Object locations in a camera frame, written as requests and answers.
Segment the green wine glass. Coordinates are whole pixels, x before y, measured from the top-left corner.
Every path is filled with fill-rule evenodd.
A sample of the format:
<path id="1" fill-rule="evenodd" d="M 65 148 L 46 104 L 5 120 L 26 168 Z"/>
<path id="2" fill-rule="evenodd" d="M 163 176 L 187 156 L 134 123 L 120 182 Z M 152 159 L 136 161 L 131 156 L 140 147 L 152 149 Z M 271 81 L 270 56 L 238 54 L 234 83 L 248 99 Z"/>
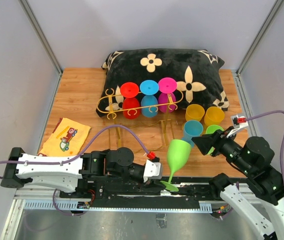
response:
<path id="1" fill-rule="evenodd" d="M 210 126 L 208 126 L 207 129 L 206 129 L 206 134 L 213 134 L 213 133 L 215 133 L 217 130 L 224 131 L 224 129 L 223 129 L 221 126 L 219 126 L 219 125 L 214 125 L 214 124 L 213 124 L 213 125 L 210 125 Z M 207 153 L 207 155 L 211 155 L 214 150 L 215 150 L 215 148 L 212 147 L 212 148 L 209 150 L 209 152 Z"/>
<path id="2" fill-rule="evenodd" d="M 175 187 L 171 181 L 174 174 L 183 168 L 190 156 L 191 145 L 181 139 L 173 139 L 170 142 L 168 151 L 167 151 L 167 163 L 170 169 L 170 175 L 168 181 L 161 180 L 160 182 L 165 186 L 165 189 L 169 192 L 178 192 L 179 189 Z"/>

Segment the green wine glass front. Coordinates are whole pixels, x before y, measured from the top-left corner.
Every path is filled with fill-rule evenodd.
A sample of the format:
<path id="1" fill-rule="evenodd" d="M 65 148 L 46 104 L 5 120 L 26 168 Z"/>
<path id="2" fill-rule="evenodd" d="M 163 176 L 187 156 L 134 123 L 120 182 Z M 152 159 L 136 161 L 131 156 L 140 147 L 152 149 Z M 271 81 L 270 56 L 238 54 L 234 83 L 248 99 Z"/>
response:
<path id="1" fill-rule="evenodd" d="M 207 129 L 206 129 L 206 134 L 213 134 L 213 133 L 215 133 L 217 130 L 224 131 L 224 129 L 223 129 L 221 126 L 219 126 L 219 125 L 214 125 L 214 124 L 213 124 L 213 125 L 210 125 L 210 126 L 208 126 Z M 215 148 L 212 147 L 212 148 L 209 150 L 209 152 L 207 153 L 207 155 L 211 155 L 214 150 L 215 150 Z"/>

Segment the red wine glass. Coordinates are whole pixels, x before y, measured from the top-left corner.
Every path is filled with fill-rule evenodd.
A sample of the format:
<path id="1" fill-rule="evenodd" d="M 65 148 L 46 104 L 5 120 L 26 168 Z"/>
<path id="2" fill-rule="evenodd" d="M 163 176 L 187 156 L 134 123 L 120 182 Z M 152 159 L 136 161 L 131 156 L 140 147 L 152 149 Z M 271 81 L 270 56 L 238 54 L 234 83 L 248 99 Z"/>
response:
<path id="1" fill-rule="evenodd" d="M 137 118 L 141 113 L 138 109 L 140 103 L 136 98 L 139 93 L 138 85 L 133 82 L 126 82 L 120 87 L 120 93 L 124 97 L 122 105 L 124 117 L 130 120 Z"/>

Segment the green wine glass back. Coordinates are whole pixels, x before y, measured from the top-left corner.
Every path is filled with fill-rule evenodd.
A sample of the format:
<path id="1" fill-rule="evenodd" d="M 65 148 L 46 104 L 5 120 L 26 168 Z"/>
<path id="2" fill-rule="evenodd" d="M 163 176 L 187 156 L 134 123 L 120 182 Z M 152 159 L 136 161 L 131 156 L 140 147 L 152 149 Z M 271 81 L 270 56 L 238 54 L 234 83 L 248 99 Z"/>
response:
<path id="1" fill-rule="evenodd" d="M 168 181 L 161 180 L 160 182 L 165 186 L 165 189 L 169 192 L 178 192 L 179 189 L 175 187 L 171 181 L 174 174 L 183 168 L 190 156 L 191 145 L 181 139 L 173 139 L 170 142 L 168 151 L 167 151 L 167 163 L 170 169 L 170 175 Z"/>

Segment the yellow wine glass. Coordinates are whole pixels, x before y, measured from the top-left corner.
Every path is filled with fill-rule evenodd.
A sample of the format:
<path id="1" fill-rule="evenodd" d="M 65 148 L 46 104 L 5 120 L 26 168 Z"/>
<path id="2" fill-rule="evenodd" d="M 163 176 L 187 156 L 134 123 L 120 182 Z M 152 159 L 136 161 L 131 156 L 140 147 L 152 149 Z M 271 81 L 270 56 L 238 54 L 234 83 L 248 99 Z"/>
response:
<path id="1" fill-rule="evenodd" d="M 204 115 L 204 124 L 208 127 L 211 125 L 219 125 L 225 118 L 223 110 L 216 106 L 211 106 L 206 110 Z"/>
<path id="2" fill-rule="evenodd" d="M 190 104 L 186 108 L 185 119 L 187 121 L 195 120 L 201 121 L 205 115 L 205 109 L 199 104 Z"/>

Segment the blue wine glass front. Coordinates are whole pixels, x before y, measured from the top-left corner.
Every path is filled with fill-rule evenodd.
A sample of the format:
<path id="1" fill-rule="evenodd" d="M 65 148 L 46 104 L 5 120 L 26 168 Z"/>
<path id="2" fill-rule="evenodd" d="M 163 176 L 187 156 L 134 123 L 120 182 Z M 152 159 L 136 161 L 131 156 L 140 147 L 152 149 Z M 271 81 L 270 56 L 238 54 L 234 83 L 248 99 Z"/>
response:
<path id="1" fill-rule="evenodd" d="M 183 126 L 182 140 L 189 143 L 193 148 L 195 146 L 192 141 L 193 137 L 200 137 L 203 132 L 203 125 L 197 120 L 189 120 Z"/>

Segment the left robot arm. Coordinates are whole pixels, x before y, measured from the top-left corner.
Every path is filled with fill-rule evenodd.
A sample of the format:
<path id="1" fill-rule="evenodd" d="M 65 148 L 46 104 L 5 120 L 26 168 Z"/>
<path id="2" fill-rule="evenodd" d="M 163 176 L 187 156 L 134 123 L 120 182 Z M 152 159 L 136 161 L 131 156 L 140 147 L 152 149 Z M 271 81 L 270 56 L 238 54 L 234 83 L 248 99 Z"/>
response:
<path id="1" fill-rule="evenodd" d="M 49 187 L 83 198 L 89 191 L 88 184 L 83 181 L 116 177 L 125 183 L 145 184 L 160 180 L 162 172 L 158 157 L 147 159 L 143 165 L 136 164 L 133 152 L 127 147 L 66 157 L 35 156 L 15 147 L 11 150 L 1 186 L 13 189 L 25 185 Z"/>

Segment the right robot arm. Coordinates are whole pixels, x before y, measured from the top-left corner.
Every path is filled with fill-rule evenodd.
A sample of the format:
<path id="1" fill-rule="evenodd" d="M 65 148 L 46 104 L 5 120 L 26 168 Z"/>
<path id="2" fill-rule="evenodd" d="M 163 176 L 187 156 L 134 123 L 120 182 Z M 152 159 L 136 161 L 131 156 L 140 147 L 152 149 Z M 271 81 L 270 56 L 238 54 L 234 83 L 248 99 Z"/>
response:
<path id="1" fill-rule="evenodd" d="M 284 174 L 271 166 L 274 151 L 268 142 L 263 137 L 253 136 L 240 146 L 233 137 L 227 136 L 227 131 L 220 130 L 193 137 L 192 141 L 203 155 L 214 148 L 213 156 L 223 155 L 230 165 L 238 168 L 269 217 L 265 218 L 224 173 L 209 180 L 209 196 L 227 202 L 259 240 L 284 240 Z"/>

